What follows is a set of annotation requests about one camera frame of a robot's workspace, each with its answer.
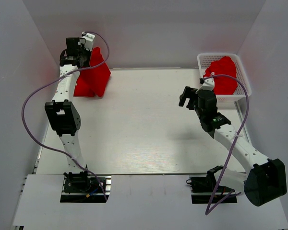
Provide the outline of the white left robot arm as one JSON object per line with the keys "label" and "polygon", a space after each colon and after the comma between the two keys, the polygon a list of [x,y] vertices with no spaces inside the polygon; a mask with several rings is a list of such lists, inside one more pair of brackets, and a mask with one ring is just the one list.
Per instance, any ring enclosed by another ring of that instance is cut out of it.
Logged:
{"label": "white left robot arm", "polygon": [[78,131],[81,118],[72,103],[79,69],[88,67],[95,35],[82,33],[81,37],[66,38],[66,50],[60,55],[60,76],[56,92],[50,102],[45,103],[45,111],[51,128],[59,136],[68,162],[66,175],[80,173],[87,165],[81,154]]}

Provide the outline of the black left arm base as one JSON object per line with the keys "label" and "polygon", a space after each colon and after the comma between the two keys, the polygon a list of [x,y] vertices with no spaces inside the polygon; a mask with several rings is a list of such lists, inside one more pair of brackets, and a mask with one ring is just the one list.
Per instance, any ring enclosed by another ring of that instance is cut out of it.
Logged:
{"label": "black left arm base", "polygon": [[106,203],[111,190],[111,176],[97,180],[88,172],[64,173],[61,203]]}

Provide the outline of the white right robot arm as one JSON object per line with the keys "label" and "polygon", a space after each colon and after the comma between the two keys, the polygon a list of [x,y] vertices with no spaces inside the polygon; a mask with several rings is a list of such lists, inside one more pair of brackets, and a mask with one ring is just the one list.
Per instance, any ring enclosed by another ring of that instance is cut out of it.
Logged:
{"label": "white right robot arm", "polygon": [[214,87],[219,77],[201,78],[198,89],[186,86],[179,101],[180,107],[194,110],[202,129],[228,150],[224,165],[208,170],[200,180],[186,181],[193,193],[210,192],[207,213],[227,198],[242,194],[259,207],[287,193],[284,163],[258,151],[240,133],[244,125],[236,130],[218,111]]}

